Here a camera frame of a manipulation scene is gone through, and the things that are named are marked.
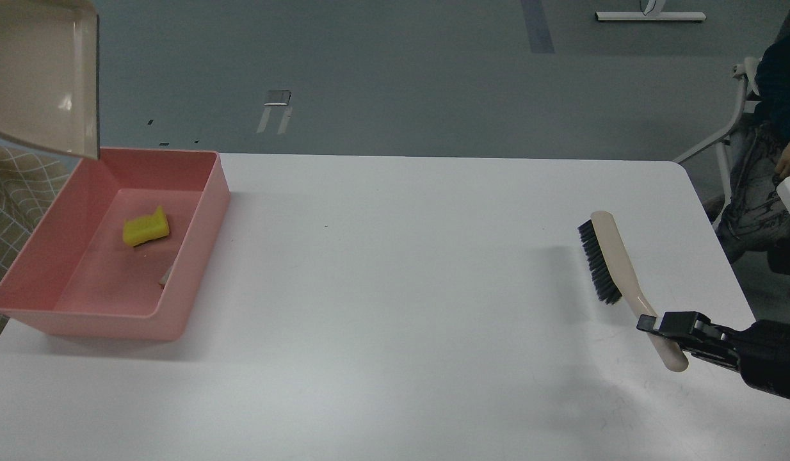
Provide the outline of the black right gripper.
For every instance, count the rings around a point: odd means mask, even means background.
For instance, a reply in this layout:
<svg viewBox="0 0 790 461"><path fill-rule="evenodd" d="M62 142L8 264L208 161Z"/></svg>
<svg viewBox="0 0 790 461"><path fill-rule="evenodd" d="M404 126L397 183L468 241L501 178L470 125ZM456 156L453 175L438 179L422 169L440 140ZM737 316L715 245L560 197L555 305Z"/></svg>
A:
<svg viewBox="0 0 790 461"><path fill-rule="evenodd" d="M790 324L759 320L734 332L697 311L639 316L637 330L677 343L694 358L739 373L755 390L790 400Z"/></svg>

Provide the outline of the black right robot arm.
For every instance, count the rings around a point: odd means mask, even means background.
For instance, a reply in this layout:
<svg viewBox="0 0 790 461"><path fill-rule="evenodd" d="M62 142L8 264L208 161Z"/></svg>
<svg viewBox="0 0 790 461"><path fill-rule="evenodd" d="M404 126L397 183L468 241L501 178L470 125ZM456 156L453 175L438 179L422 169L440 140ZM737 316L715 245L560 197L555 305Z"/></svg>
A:
<svg viewBox="0 0 790 461"><path fill-rule="evenodd" d="M637 329L669 339L694 358L735 371L749 387L790 400L790 324L766 319L745 330L696 311L640 315Z"/></svg>

